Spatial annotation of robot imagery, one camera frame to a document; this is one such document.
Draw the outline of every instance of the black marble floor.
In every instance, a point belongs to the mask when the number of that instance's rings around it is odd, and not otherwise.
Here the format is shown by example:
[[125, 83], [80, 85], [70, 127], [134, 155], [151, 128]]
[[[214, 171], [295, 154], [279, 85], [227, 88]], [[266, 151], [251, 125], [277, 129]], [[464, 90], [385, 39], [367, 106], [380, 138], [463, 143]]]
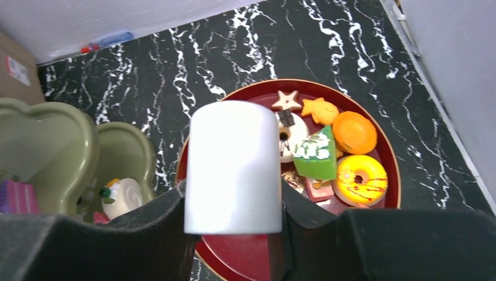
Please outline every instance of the black marble floor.
[[[402, 208], [490, 213], [379, 0], [270, 0], [39, 69], [47, 100], [96, 123], [140, 128], [170, 189], [191, 114], [271, 78], [302, 78], [351, 96], [398, 158]], [[195, 261], [191, 280], [218, 280]]]

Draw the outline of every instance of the green plastic container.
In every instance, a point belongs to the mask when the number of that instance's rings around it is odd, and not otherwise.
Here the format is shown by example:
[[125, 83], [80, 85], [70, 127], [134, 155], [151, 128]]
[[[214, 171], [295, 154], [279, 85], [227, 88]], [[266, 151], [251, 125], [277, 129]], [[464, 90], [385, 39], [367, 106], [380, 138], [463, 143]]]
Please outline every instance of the green plastic container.
[[79, 109], [0, 98], [1, 180], [34, 185], [42, 213], [76, 215], [98, 155], [96, 127]]
[[102, 212], [98, 192], [113, 180], [132, 178], [141, 187], [143, 204], [155, 198], [155, 151], [150, 140], [135, 126], [110, 122], [97, 127], [100, 157], [91, 185], [82, 196], [78, 213], [85, 222], [93, 222], [93, 213]]

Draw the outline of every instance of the label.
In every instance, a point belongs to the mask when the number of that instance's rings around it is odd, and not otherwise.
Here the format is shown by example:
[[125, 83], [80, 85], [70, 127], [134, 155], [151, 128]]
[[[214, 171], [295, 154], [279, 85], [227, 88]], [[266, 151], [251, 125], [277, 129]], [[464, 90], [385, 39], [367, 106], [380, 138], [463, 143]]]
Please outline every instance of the label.
[[9, 56], [5, 56], [5, 61], [7, 63], [7, 73], [17, 80], [21, 81], [24, 85], [31, 86], [29, 78], [27, 76], [27, 69], [16, 60]]

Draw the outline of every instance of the donut with red drizzle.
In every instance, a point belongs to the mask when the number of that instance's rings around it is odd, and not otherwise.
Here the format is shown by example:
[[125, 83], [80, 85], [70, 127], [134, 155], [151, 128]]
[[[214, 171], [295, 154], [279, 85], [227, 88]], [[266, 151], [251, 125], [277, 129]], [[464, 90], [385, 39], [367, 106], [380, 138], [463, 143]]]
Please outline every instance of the donut with red drizzle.
[[384, 198], [388, 187], [384, 167], [367, 155], [351, 155], [337, 163], [335, 194], [352, 206], [372, 206]]

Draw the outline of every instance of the red tray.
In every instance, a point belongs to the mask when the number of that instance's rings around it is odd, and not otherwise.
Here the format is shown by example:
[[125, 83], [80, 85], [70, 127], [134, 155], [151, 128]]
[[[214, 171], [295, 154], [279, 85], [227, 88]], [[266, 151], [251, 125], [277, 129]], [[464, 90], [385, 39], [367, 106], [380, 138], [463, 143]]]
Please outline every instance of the red tray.
[[[277, 91], [299, 92], [298, 102], [303, 99], [314, 100], [323, 97], [332, 102], [340, 110], [354, 111], [368, 118], [376, 127], [378, 133], [377, 146], [368, 155], [377, 159], [384, 166], [388, 176], [388, 191], [385, 197], [372, 208], [399, 208], [401, 203], [401, 181], [398, 163], [384, 131], [372, 116], [351, 98], [330, 87], [315, 82], [297, 79], [268, 80], [243, 87], [227, 95], [223, 100], [251, 101], [270, 108], [277, 101]], [[316, 132], [322, 126], [315, 124], [310, 116], [303, 120], [308, 125], [310, 133]], [[182, 147], [177, 165], [177, 180], [186, 178], [188, 141]], [[294, 169], [292, 163], [281, 165], [281, 172]], [[334, 214], [340, 214], [348, 205], [336, 196], [330, 200], [318, 203], [324, 209]], [[256, 280], [269, 281], [270, 267], [268, 264], [268, 247], [266, 235], [203, 235], [197, 243], [197, 254], [204, 263], [221, 279], [224, 280]]]

